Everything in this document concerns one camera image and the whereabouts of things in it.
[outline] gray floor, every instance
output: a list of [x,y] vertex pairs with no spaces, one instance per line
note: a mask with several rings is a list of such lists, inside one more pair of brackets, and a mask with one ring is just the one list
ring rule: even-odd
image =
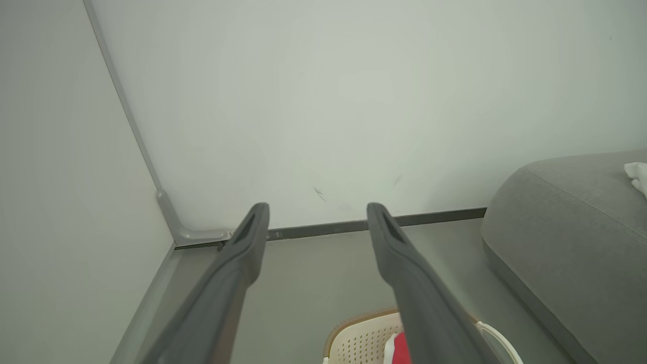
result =
[[[524,363],[571,363],[488,268],[480,225],[480,219],[464,220],[404,231],[465,309],[505,335]],[[163,326],[216,256],[213,248],[175,253],[179,263],[151,332]],[[261,275],[247,292],[232,363],[321,363],[325,340],[338,323],[394,305],[368,232],[268,242]]]

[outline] laundry basket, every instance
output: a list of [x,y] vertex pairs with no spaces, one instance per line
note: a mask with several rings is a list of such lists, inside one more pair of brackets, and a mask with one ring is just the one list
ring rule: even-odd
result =
[[[495,328],[472,318],[503,364],[523,364],[512,344]],[[383,364],[384,346],[393,334],[404,331],[397,308],[369,312],[339,324],[328,335],[323,364]]]

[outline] wall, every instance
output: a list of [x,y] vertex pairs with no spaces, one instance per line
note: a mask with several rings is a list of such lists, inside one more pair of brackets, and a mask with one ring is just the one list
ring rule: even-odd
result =
[[0,362],[109,362],[172,237],[80,0],[0,3],[0,234]]
[[482,207],[516,168],[644,148],[640,0],[93,0],[194,229]]

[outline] black mark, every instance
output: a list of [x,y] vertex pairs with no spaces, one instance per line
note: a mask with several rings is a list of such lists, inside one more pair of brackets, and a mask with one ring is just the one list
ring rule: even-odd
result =
[[402,178],[402,175],[398,176],[398,178],[395,180],[395,182],[393,182],[393,186],[391,188],[395,187],[395,185],[398,184],[398,182],[400,181],[400,178]]
[[319,192],[319,190],[316,187],[313,187],[313,188],[314,188],[314,191],[317,192],[317,195],[319,195],[319,198],[326,201],[325,198],[322,196],[322,193]]

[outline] gray sofa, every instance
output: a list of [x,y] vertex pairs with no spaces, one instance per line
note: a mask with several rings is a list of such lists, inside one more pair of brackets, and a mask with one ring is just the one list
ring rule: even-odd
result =
[[647,363],[647,150],[524,166],[481,228],[491,266],[577,363]]

